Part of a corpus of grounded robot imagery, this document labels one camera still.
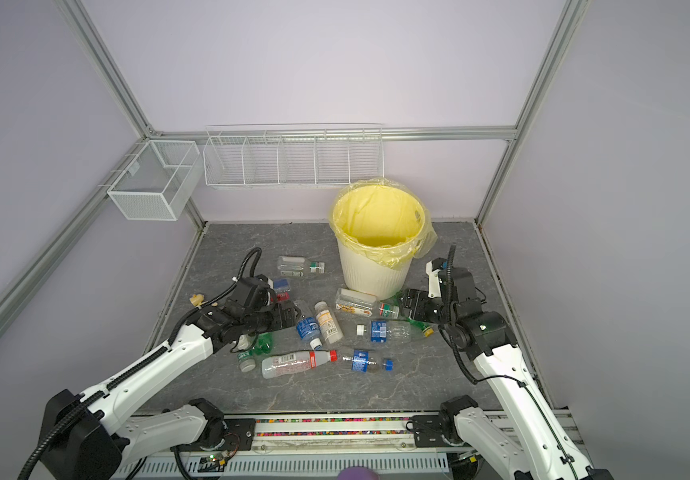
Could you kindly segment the clear bottle blue label white cap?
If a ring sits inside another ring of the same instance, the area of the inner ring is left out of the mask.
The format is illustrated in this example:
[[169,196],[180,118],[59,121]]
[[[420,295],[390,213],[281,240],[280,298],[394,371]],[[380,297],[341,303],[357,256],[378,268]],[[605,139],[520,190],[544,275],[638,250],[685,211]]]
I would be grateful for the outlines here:
[[406,321],[372,320],[356,326],[355,339],[365,344],[399,345],[424,339],[421,328]]

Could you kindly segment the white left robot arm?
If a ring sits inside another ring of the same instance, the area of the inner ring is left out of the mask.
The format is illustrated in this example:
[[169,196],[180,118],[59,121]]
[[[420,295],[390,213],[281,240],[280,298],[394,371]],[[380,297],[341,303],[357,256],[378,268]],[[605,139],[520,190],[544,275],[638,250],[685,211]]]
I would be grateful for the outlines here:
[[163,450],[223,445],[231,433],[225,415],[204,398],[141,421],[132,417],[220,350],[240,352],[242,338],[295,324],[299,310],[279,300],[269,278],[256,272],[261,256],[261,248],[250,249],[226,290],[188,311],[161,344],[134,363],[78,394],[63,390],[53,396],[19,478],[30,478],[43,464],[57,479],[109,479],[119,468]]

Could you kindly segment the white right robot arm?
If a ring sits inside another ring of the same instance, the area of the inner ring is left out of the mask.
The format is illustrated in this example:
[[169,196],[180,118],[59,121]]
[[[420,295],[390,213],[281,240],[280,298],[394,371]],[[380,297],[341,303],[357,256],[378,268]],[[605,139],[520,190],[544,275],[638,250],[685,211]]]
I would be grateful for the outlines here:
[[456,250],[426,266],[428,287],[400,296],[403,314],[436,325],[473,385],[495,393],[515,433],[509,437],[470,396],[442,404],[446,438],[472,447],[503,479],[609,479],[569,437],[531,374],[503,315],[487,311],[472,273],[454,264]]

